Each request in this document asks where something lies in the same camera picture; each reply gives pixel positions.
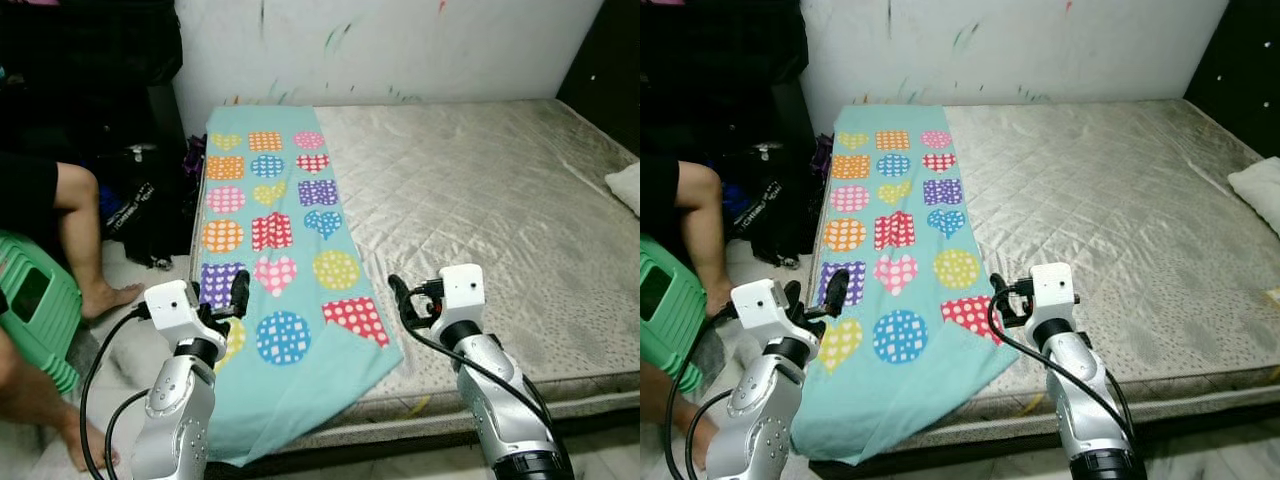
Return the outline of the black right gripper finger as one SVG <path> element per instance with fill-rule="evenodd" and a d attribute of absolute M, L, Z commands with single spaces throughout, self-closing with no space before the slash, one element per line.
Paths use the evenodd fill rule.
<path fill-rule="evenodd" d="M 998 314 L 1000 326 L 1001 328 L 1016 326 L 1018 315 L 1015 314 L 1012 306 L 1009 302 L 1009 284 L 1006 283 L 1004 276 L 998 273 L 992 273 L 989 275 L 989 283 L 995 289 L 995 294 L 992 296 L 992 303 L 995 306 L 995 311 Z"/>
<path fill-rule="evenodd" d="M 387 280 L 393 291 L 396 308 L 399 314 L 401 324 L 404 328 L 419 328 L 420 316 L 417 315 L 415 306 L 412 303 L 413 292 L 396 274 L 390 274 Z"/>

